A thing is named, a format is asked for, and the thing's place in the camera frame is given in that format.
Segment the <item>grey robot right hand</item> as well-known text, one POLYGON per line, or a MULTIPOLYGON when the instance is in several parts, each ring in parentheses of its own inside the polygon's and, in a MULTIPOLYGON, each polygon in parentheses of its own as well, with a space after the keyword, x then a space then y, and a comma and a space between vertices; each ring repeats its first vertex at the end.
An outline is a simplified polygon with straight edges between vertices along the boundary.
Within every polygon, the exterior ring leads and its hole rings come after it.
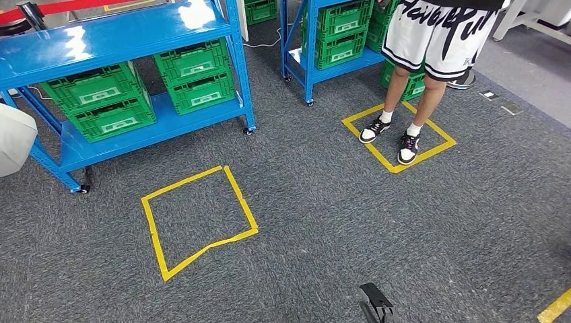
POLYGON ((367 322, 397 322, 397 315, 393 304, 374 283, 360 285, 359 292, 361 295, 359 306, 367 322))

